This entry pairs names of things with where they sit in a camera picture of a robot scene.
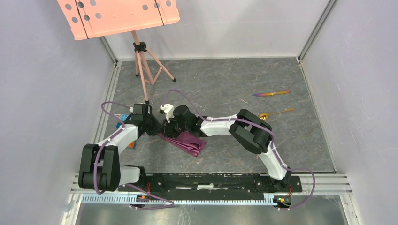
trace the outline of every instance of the blue object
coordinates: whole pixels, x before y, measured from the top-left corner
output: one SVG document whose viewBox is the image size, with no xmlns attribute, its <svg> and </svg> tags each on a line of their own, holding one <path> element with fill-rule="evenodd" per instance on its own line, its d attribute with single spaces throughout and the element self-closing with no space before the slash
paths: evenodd
<svg viewBox="0 0 398 225">
<path fill-rule="evenodd" d="M 127 117 L 128 117 L 128 115 L 123 114 L 123 115 L 120 117 L 120 119 L 123 120 L 123 121 L 125 121 L 125 120 L 127 119 Z M 122 123 L 121 123 L 121 122 L 118 122 L 118 123 L 116 124 L 116 129 L 119 129 L 119 127 L 120 127 L 121 125 L 122 125 Z"/>
</svg>

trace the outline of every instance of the wall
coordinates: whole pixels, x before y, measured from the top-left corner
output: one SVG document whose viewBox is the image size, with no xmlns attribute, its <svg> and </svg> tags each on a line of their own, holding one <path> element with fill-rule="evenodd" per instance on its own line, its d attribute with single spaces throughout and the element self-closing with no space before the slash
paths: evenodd
<svg viewBox="0 0 398 225">
<path fill-rule="evenodd" d="M 304 71 L 366 225 L 397 221 L 398 1 L 338 1 Z"/>
<path fill-rule="evenodd" d="M 112 64 L 57 1 L 2 1 L 0 18 L 0 224 L 56 225 Z"/>
<path fill-rule="evenodd" d="M 137 33 L 159 58 L 297 56 L 327 2 L 177 0 L 179 22 Z M 107 40 L 118 58 L 134 58 L 129 32 Z"/>
</svg>

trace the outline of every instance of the maroon towel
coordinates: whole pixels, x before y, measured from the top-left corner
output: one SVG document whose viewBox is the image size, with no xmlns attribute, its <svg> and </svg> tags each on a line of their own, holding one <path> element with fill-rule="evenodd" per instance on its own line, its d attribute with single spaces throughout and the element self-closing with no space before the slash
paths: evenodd
<svg viewBox="0 0 398 225">
<path fill-rule="evenodd" d="M 206 142 L 199 139 L 188 132 L 182 132 L 178 138 L 165 137 L 163 134 L 158 134 L 159 137 L 177 146 L 179 149 L 185 151 L 186 153 L 197 157 L 206 146 Z"/>
</svg>

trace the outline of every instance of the orange panel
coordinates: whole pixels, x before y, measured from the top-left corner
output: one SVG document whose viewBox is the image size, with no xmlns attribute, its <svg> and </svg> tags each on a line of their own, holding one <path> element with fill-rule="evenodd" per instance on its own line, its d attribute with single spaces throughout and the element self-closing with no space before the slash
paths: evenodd
<svg viewBox="0 0 398 225">
<path fill-rule="evenodd" d="M 58 3 L 75 40 L 157 27 L 180 20 L 176 0 L 156 0 L 156 3 L 155 0 L 58 0 Z"/>
</svg>

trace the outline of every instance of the tripod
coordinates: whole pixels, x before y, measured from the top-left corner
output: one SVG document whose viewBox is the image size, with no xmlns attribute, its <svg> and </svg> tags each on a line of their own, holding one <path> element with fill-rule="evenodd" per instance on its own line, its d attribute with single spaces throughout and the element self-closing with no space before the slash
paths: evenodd
<svg viewBox="0 0 398 225">
<path fill-rule="evenodd" d="M 177 79 L 175 79 L 171 73 L 166 69 L 166 67 L 164 67 L 164 65 L 159 61 L 159 59 L 151 52 L 151 50 L 149 50 L 146 47 L 145 42 L 140 42 L 137 36 L 137 33 L 134 31 L 131 32 L 131 34 L 133 35 L 134 38 L 134 51 L 135 51 L 135 57 L 136 57 L 136 76 L 141 75 L 141 82 L 142 82 L 142 88 L 144 89 L 144 95 L 145 95 L 145 103 L 149 104 L 149 98 L 148 98 L 148 93 L 146 92 L 146 85 L 145 83 L 149 83 L 149 84 L 155 84 L 156 80 L 159 77 L 159 74 L 161 73 L 162 69 L 164 70 L 164 72 L 166 72 L 166 74 L 171 78 L 171 80 L 173 80 L 173 82 L 177 82 Z M 152 74 L 151 71 L 149 70 L 149 66 L 148 66 L 148 62 L 146 61 L 144 52 L 148 52 L 152 58 L 158 63 L 158 65 L 160 66 L 158 73 L 156 74 L 155 79 L 152 78 Z M 143 73 L 143 69 L 145 70 L 146 74 L 148 74 L 148 78 L 149 80 L 146 80 L 144 78 L 144 73 Z"/>
</svg>

